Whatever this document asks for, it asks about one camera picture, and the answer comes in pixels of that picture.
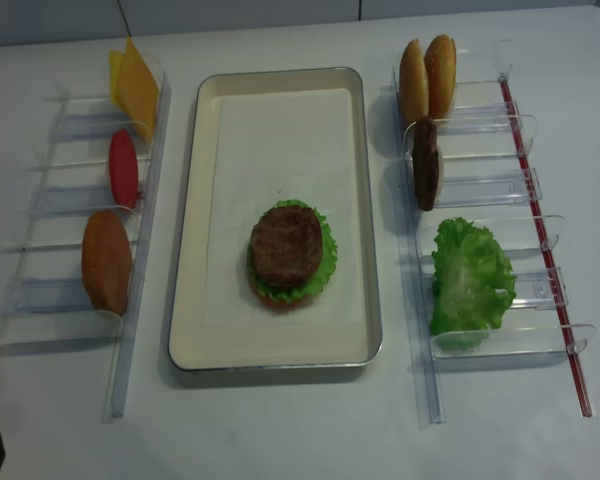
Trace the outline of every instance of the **yellow cheese slice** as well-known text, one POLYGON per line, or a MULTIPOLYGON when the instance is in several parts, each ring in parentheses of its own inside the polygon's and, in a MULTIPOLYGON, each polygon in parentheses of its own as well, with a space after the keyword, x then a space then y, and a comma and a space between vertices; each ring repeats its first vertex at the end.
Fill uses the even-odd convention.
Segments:
POLYGON ((118 78, 120 77, 120 64, 122 63, 122 52, 109 50, 109 96, 111 102, 118 108, 124 110, 122 99, 118 92, 118 78))
POLYGON ((147 128, 136 125, 136 130, 151 143, 156 126, 158 85, 129 37, 120 62, 116 91, 131 119, 146 125, 147 128))

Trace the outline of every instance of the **white tray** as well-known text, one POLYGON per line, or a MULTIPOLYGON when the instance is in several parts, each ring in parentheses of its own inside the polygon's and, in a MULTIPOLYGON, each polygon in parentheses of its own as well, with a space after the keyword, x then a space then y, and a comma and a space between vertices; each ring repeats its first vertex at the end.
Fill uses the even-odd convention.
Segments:
POLYGON ((198 91, 169 352, 183 370, 362 366, 380 348, 362 81, 348 68, 220 75, 198 91), (338 265, 308 305, 251 292, 251 229, 277 201, 327 216, 338 265))

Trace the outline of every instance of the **red stripe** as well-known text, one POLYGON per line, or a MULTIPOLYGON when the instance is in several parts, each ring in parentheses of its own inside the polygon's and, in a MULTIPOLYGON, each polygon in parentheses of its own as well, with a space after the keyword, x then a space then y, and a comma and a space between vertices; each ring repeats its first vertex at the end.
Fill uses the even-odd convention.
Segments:
MULTIPOLYGON (((509 115, 517 115, 515 104, 513 103, 513 98, 511 97, 511 91, 509 90, 509 84, 506 79, 500 80, 500 88, 502 89, 502 96, 504 97, 504 101, 507 106, 507 112, 509 115)), ((513 139, 515 141, 516 149, 518 150, 518 158, 520 160, 520 168, 529 168, 529 161, 527 160, 527 154, 524 151, 524 142, 522 141, 522 134, 520 130, 522 125, 518 122, 518 118, 515 116, 511 118, 511 129, 513 130, 513 139)), ((531 212, 533 216, 540 217, 542 215, 542 211, 540 210, 540 203, 538 203, 537 197, 535 196, 535 187, 533 182, 527 182, 527 189, 529 193, 532 194, 531 200, 531 212)), ((536 230, 538 231, 538 239, 540 240, 540 244, 543 245, 547 239, 547 230, 544 225, 544 221, 542 218, 536 219, 536 230)), ((544 264, 547 268, 555 268, 555 262, 553 260, 553 254, 551 250, 545 250, 542 253, 544 257, 544 264)), ((569 323, 569 315, 567 314, 567 307, 557 307, 558 311, 558 319, 560 320, 560 325, 570 325, 569 323)), ((564 337, 564 342, 566 346, 569 346, 574 343, 573 332, 570 328, 563 328, 562 335, 564 337)), ((578 401, 580 402, 580 410, 582 411, 582 416, 584 417, 593 417, 593 408, 591 407, 591 403, 589 402, 589 394, 587 393, 587 386, 584 382, 584 375, 582 373, 582 366, 580 365, 580 360, 577 354, 569 355, 569 365, 571 366, 571 374, 573 375, 573 382, 576 387, 576 393, 578 394, 578 401)))

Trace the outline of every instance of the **lettuce leaf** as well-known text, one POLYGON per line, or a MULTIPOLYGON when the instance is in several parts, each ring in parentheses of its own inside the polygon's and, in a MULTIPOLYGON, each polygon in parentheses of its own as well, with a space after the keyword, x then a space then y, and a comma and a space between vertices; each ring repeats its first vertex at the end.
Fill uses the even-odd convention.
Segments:
MULTIPOLYGON (((516 278, 493 233, 455 218, 440 224, 435 242, 438 249, 432 253, 436 271, 431 335, 500 328, 504 312, 516 297, 516 278)), ((460 336, 440 346, 469 348, 483 338, 460 336)))
MULTIPOLYGON (((282 200, 276 203, 274 208, 288 207, 291 205, 311 208, 300 200, 282 200)), ((318 295, 324 290, 329 278, 331 278, 333 272, 336 271, 338 245, 331 236, 331 227, 329 227, 329 224, 327 223, 327 218, 315 208, 313 209, 313 212, 316 214, 316 217, 318 217, 320 227, 322 228, 322 260, 320 261, 320 265, 318 265, 316 273, 314 273, 309 281, 302 287, 290 289, 271 287, 256 276, 251 260, 251 252, 249 252, 247 255, 247 272, 260 295, 267 296, 274 302, 291 303, 294 300, 302 299, 308 295, 318 295)))

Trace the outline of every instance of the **red tomato slice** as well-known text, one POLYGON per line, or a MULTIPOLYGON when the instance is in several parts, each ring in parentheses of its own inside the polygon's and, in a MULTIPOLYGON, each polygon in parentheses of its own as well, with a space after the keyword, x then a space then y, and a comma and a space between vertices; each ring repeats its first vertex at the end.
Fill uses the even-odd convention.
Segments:
POLYGON ((111 138, 109 180, 115 202, 133 209, 138 198, 138 157, 131 135, 124 129, 111 138))

